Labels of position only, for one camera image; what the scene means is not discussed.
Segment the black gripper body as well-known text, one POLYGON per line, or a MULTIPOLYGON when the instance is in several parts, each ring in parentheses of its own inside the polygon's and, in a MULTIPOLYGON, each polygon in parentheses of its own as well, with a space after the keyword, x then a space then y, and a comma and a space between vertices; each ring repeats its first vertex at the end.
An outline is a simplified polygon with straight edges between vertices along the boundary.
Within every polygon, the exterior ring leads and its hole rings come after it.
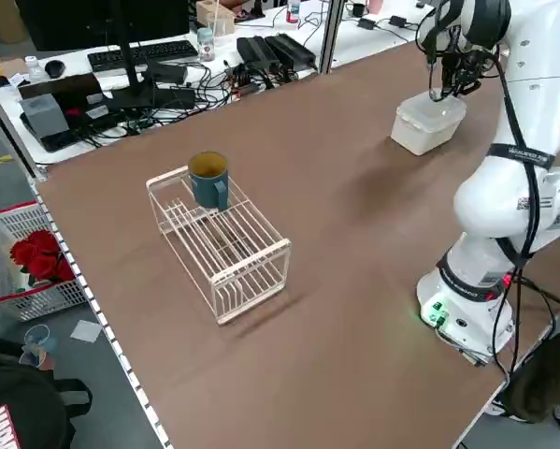
POLYGON ((454 76, 463 74, 481 78, 483 76, 482 48, 470 44, 462 34, 460 26, 449 31, 451 39, 447 51, 447 71, 454 76))

